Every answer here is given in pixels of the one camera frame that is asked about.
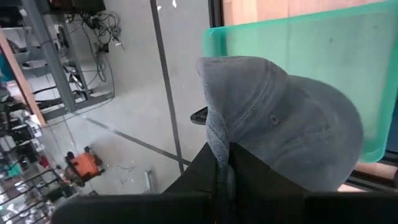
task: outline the green plastic tray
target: green plastic tray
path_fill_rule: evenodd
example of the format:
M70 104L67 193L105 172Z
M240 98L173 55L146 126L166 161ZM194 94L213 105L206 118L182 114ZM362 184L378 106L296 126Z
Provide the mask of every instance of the green plastic tray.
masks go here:
M205 32L206 56L267 58L342 91L365 130L361 162L384 155L398 89L398 1Z

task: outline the gray concrete floor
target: gray concrete floor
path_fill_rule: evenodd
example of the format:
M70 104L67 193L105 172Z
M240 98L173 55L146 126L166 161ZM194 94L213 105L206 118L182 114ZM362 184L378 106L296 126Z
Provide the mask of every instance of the gray concrete floor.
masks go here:
M56 125L44 128L40 140L61 165L68 151L83 152L85 146L104 160L106 173L94 178L84 189L87 192L142 193L145 170L153 171L156 191L162 192L180 176L178 162L185 161L186 168L205 143L205 128L192 124L190 115L205 105L195 62L209 28L207 1L158 0L182 158L177 156L149 1L105 0L105 5L121 16L125 48L111 45L108 54L116 97L81 116L65 116L65 122L51 121ZM72 37L84 67L93 67L83 32ZM94 75L85 74L87 80ZM109 67L107 76L110 80ZM101 88L110 90L111 82ZM130 167L134 167L130 172L123 169Z

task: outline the gray baseball cap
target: gray baseball cap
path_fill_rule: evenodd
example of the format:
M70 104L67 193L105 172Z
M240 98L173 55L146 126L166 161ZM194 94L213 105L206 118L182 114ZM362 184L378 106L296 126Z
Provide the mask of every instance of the gray baseball cap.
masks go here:
M349 177L363 127L340 91L259 57L205 57L197 69L219 181L227 179L230 142L309 191L337 190Z

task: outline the orange machine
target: orange machine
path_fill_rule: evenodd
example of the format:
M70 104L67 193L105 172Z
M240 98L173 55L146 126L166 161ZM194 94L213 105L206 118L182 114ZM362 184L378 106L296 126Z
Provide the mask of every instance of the orange machine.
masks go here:
M105 172L101 167L103 161L91 153L89 147L85 147L85 152L77 157L68 152L65 162L67 163L65 177L79 187L84 187L87 181Z

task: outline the cap eyelet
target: cap eyelet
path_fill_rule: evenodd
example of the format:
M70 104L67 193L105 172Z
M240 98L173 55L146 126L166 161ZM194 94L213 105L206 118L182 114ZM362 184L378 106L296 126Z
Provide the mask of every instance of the cap eyelet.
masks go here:
M274 116L273 114L270 114L270 115L269 115L269 119L271 120L271 123L272 123L274 126L277 126L277 125L280 123L280 121L278 120L278 118L276 118L276 116Z

